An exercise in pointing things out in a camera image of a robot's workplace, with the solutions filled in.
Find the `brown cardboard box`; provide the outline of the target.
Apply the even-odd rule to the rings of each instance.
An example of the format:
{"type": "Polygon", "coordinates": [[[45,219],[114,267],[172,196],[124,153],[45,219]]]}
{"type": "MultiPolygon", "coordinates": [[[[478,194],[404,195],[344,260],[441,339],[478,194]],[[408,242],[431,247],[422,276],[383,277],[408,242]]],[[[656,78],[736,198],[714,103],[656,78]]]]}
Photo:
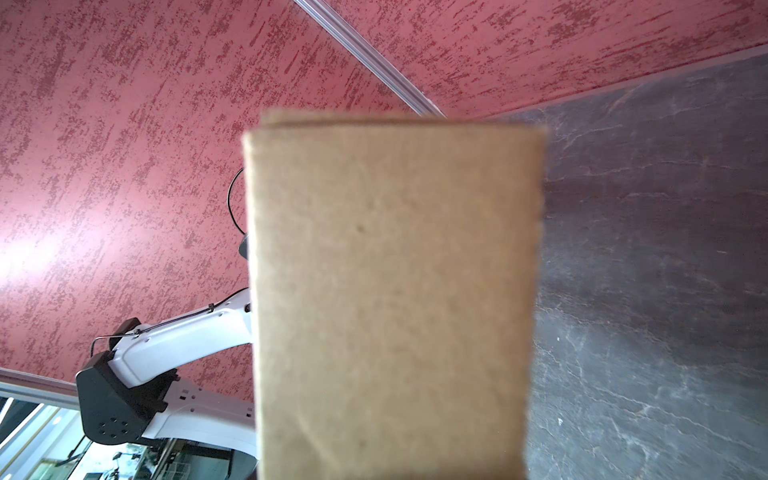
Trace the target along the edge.
{"type": "Polygon", "coordinates": [[[523,479],[549,133],[272,110],[243,138],[263,479],[523,479]]]}

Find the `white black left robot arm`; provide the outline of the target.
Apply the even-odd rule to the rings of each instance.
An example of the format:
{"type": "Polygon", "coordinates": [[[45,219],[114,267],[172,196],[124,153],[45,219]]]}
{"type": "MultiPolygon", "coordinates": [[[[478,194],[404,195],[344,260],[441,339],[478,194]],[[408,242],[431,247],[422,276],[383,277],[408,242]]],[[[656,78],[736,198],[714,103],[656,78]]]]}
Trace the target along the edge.
{"type": "Polygon", "coordinates": [[[259,455],[253,404],[182,379],[179,367],[253,339],[243,288],[197,311],[148,325],[131,318],[76,375],[85,436],[101,445],[186,440],[259,455]]]}

